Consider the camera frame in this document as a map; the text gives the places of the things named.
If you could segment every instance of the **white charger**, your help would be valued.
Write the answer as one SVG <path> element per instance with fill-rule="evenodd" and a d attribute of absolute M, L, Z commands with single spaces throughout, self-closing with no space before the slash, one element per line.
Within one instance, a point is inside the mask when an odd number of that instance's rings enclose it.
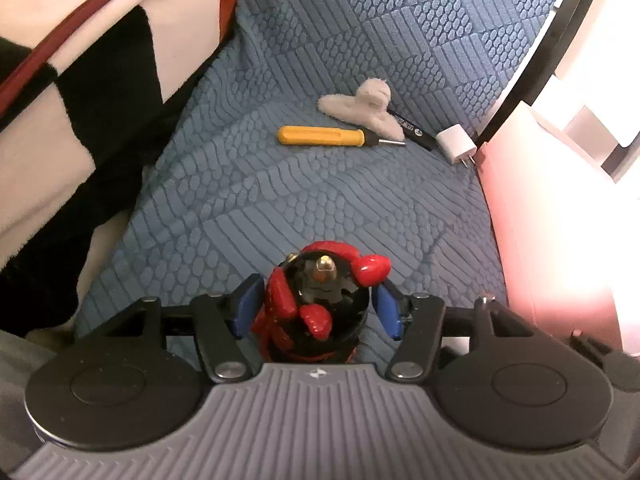
<path fill-rule="evenodd" d="M 476 144 L 459 124 L 454 124 L 452 127 L 437 134 L 436 142 L 450 164 L 462 162 L 466 166 L 467 160 L 475 163 Z"/>

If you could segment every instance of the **pink surface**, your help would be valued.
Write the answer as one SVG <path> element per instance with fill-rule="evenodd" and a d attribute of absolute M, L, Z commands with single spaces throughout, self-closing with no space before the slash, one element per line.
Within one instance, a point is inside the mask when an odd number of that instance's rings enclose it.
<path fill-rule="evenodd" d="M 610 286 L 615 186 L 521 103 L 478 152 L 510 307 L 546 332 L 622 347 Z"/>

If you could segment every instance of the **blue textured fabric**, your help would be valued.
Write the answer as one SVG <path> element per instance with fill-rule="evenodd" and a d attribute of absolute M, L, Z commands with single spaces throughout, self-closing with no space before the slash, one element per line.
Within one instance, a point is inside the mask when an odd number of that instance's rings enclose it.
<path fill-rule="evenodd" d="M 505 300 L 472 170 L 406 148 L 296 148 L 285 124 L 340 125 L 322 94 L 386 79 L 397 111 L 438 131 L 472 128 L 513 75 L 554 0 L 238 0 L 236 36 L 191 97 L 143 186 L 123 241 L 87 295 L 86 333 L 140 296 L 185 303 L 268 275 L 287 253 L 337 239 L 388 255 L 391 279 L 471 306 Z M 358 351 L 393 352 L 375 314 Z M 196 363 L 193 344 L 170 349 Z"/>

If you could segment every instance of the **yellow screwdriver handle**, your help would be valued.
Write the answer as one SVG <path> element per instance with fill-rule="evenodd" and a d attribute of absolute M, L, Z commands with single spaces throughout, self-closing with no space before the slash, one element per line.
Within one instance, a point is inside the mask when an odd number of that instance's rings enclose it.
<path fill-rule="evenodd" d="M 283 144 L 322 144 L 323 146 L 362 146 L 362 130 L 321 128 L 320 126 L 283 126 L 278 131 Z"/>

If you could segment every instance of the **black and red figurine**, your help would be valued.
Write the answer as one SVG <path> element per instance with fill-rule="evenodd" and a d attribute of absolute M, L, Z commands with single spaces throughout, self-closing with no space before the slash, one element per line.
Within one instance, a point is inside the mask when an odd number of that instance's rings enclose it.
<path fill-rule="evenodd" d="M 391 271 L 386 256 L 321 241 L 290 254 L 267 283 L 253 330 L 272 362 L 343 363 L 358 345 L 369 287 Z"/>

